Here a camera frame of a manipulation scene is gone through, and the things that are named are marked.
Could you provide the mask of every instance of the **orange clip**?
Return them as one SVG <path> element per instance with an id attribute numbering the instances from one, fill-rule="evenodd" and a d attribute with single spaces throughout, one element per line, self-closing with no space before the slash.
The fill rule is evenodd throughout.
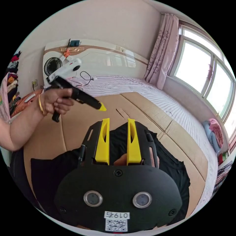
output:
<path id="1" fill-rule="evenodd" d="M 64 53 L 63 53 L 64 57 L 67 58 L 70 55 L 70 51 L 69 49 L 67 49 Z"/>

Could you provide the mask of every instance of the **gold bracelet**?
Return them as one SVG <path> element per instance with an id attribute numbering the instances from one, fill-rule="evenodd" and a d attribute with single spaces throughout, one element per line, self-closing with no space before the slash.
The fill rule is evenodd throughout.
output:
<path id="1" fill-rule="evenodd" d="M 47 115 L 46 113 L 44 113 L 44 110 L 43 110 L 43 107 L 42 107 L 42 104 L 41 104 L 41 101 L 40 101 L 40 95 L 39 95 L 39 107 L 40 107 L 40 111 L 42 112 L 42 114 L 45 116 Z"/>

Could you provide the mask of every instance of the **hand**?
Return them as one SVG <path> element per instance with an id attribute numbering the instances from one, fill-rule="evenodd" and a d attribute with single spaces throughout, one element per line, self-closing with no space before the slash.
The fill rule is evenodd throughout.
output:
<path id="1" fill-rule="evenodd" d="M 154 157 L 153 157 L 153 152 L 152 152 L 152 148 L 149 148 L 150 151 L 150 155 L 151 155 L 151 163 L 152 163 L 152 167 L 155 167 L 155 163 L 154 163 Z M 124 155 L 122 155 L 118 160 L 116 160 L 114 162 L 114 165 L 116 166 L 121 166 L 121 165 L 126 165 L 127 164 L 127 153 L 125 153 Z M 159 164 L 160 164 L 160 160 L 159 157 L 157 157 L 157 165 L 159 168 Z"/>
<path id="2" fill-rule="evenodd" d="M 44 112 L 53 114 L 54 111 L 57 111 L 59 114 L 66 114 L 66 112 L 70 110 L 70 107 L 74 105 L 74 101 L 70 98 L 71 95 L 71 88 L 47 90 L 40 96 Z"/>

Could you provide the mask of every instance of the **cardboard sheet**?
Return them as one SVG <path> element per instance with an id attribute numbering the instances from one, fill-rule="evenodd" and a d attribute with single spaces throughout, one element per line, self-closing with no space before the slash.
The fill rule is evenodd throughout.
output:
<path id="1" fill-rule="evenodd" d="M 178 160 L 183 161 L 191 182 L 187 216 L 195 209 L 202 195 L 207 176 L 207 160 L 191 136 L 165 112 L 138 93 L 97 97 L 107 108 L 97 111 L 86 104 L 75 103 L 72 109 L 52 121 L 47 115 L 24 147 L 26 175 L 32 189 L 30 159 L 53 159 L 65 151 L 80 147 L 88 128 L 103 118 L 110 118 L 110 130 L 128 118 L 157 133 L 157 138 Z"/>

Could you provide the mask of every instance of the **qr code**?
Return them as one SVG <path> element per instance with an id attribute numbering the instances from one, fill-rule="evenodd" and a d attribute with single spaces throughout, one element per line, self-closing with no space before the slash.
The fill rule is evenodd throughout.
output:
<path id="1" fill-rule="evenodd" d="M 127 220 L 108 220 L 106 219 L 106 231 L 127 232 Z"/>

